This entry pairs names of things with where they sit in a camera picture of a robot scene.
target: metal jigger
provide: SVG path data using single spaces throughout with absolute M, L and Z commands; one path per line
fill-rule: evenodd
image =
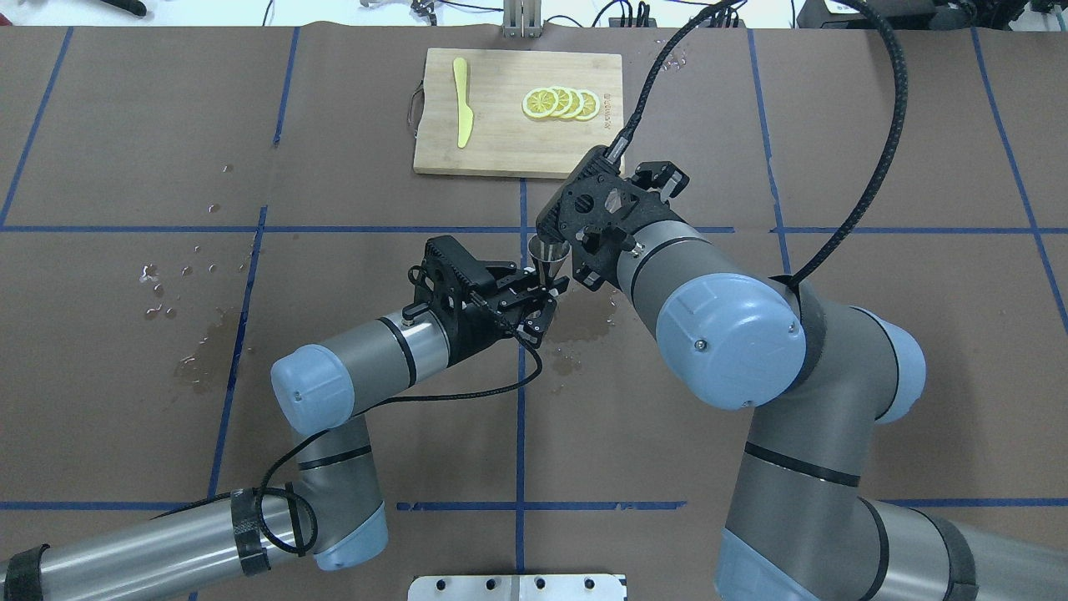
M 538 282 L 543 287 L 548 287 L 560 272 L 564 258 L 571 252 L 571 244 L 566 241 L 546 242 L 541 236 L 535 235 L 527 243 L 527 250 L 530 251 L 534 268 L 537 270 Z

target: metal plate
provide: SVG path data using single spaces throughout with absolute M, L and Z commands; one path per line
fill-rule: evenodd
M 625 601 L 627 576 L 613 574 L 421 576 L 408 601 Z

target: lemon slice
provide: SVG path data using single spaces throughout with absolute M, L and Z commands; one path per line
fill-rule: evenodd
M 556 93 L 556 109 L 552 111 L 552 116 L 560 116 L 566 112 L 570 112 L 571 105 L 575 102 L 575 97 L 569 93 L 570 88 L 564 88 L 563 85 L 553 85 L 552 91 Z
M 578 90 L 572 88 L 567 89 L 567 93 L 571 95 L 571 110 L 560 115 L 561 118 L 575 118 L 580 112 L 582 112 L 582 107 L 586 105 L 585 96 L 579 93 Z
M 578 90 L 582 97 L 582 110 L 575 115 L 576 121 L 590 121 L 600 112 L 600 96 L 590 90 Z
M 552 88 L 535 88 L 523 96 L 523 114 L 533 118 L 545 118 L 556 110 L 560 96 Z

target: cutting board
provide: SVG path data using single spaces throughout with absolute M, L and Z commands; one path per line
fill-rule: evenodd
M 456 57 L 468 61 L 468 104 L 474 111 L 464 148 L 456 146 Z M 600 114 L 585 122 L 523 114 L 527 93 L 549 85 L 598 94 Z M 430 48 L 423 90 L 417 173 L 562 178 L 591 146 L 611 142 L 628 116 L 619 54 Z

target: light blue joint cap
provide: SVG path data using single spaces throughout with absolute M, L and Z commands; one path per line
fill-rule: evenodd
M 352 378 L 330 349 L 308 345 L 270 368 L 274 397 L 289 426 L 304 437 L 336 428 L 352 415 Z
M 867 310 L 853 309 L 874 319 L 886 333 L 890 346 L 894 348 L 894 355 L 897 358 L 897 394 L 894 395 L 894 401 L 890 405 L 886 413 L 882 414 L 875 423 L 896 422 L 909 413 L 913 404 L 924 393 L 924 385 L 927 383 L 927 362 L 924 360 L 924 351 L 908 332 L 890 322 L 882 321 L 879 316 Z
M 771 286 L 709 273 L 678 286 L 657 318 L 664 363 L 706 404 L 734 411 L 781 395 L 804 364 L 801 322 Z
M 716 590 L 723 601 L 819 601 L 726 528 L 716 569 Z
M 315 554 L 315 564 L 325 572 L 359 566 L 382 552 L 390 541 L 386 528 L 386 504 L 382 503 L 371 518 L 330 549 Z

